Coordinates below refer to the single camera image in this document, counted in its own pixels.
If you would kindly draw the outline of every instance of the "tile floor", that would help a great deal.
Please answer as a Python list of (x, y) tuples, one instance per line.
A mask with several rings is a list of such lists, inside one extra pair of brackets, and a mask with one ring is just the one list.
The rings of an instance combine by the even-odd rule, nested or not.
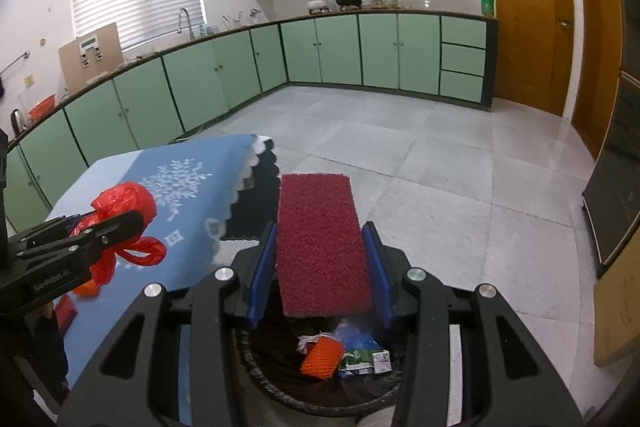
[[(384, 242), (444, 283), (494, 283), (582, 413), (600, 407), (626, 371), (628, 360), (593, 365), (593, 245), (580, 208), (593, 160), (566, 120), (500, 99), (483, 112), (287, 86), (200, 136), (235, 133), (273, 137), (282, 172), (348, 175), (360, 221), (373, 220)], [(460, 418), (455, 335), (452, 347), (449, 424)], [(256, 421), (265, 425), (353, 424), (305, 418), (260, 397), (269, 413)]]

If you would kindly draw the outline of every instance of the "silver screw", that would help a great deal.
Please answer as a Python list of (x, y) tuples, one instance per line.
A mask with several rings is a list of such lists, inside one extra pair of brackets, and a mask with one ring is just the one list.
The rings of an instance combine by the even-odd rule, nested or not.
[(493, 299), (498, 293), (498, 290), (496, 290), (492, 284), (481, 284), (478, 288), (478, 293), (486, 299)]
[(147, 297), (158, 297), (162, 293), (162, 286), (157, 282), (152, 282), (145, 286), (145, 295)]
[(228, 281), (234, 276), (234, 271), (232, 268), (224, 266), (222, 268), (218, 268), (214, 275), (219, 281)]
[(410, 268), (406, 271), (406, 276), (410, 281), (420, 282), (427, 278), (427, 272), (422, 268)]

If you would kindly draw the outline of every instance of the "trash can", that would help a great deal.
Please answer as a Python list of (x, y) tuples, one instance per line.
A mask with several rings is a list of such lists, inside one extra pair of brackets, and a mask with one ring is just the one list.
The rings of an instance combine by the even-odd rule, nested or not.
[(236, 331), (240, 359), (252, 382), (269, 398), (315, 416), (363, 416), (393, 405), (402, 378), (406, 331), (386, 331), (382, 325), (372, 328), (376, 342), (389, 351), (391, 372), (348, 378), (336, 374), (328, 380), (300, 373), (305, 355), (296, 350), (298, 337), (331, 332), (341, 318), (286, 317), (278, 283), (274, 280), (264, 317), (257, 328)]

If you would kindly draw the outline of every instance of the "cardboard board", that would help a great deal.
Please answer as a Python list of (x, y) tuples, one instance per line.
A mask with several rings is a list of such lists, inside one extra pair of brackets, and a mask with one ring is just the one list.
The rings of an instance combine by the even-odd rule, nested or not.
[[(89, 50), (86, 54), (89, 65), (83, 67), (79, 45), (80, 42), (84, 42), (93, 36), (98, 39), (102, 58), (101, 60), (96, 60), (95, 52)], [(60, 57), (60, 66), (65, 77), (66, 89), (69, 95), (75, 94), (92, 82), (107, 76), (111, 71), (115, 70), (117, 65), (124, 62), (116, 23), (98, 28), (95, 32), (82, 35), (75, 41), (65, 44), (58, 50), (58, 56)]]
[(602, 367), (640, 347), (640, 229), (593, 289), (593, 360)]

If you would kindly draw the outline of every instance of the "orange mesh sponge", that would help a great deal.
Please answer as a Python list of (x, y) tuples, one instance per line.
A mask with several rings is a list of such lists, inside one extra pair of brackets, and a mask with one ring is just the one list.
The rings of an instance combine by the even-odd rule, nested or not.
[(300, 373), (321, 380), (331, 378), (343, 355), (344, 347), (340, 342), (329, 337), (320, 337), (314, 348), (306, 355), (305, 361), (300, 366)]

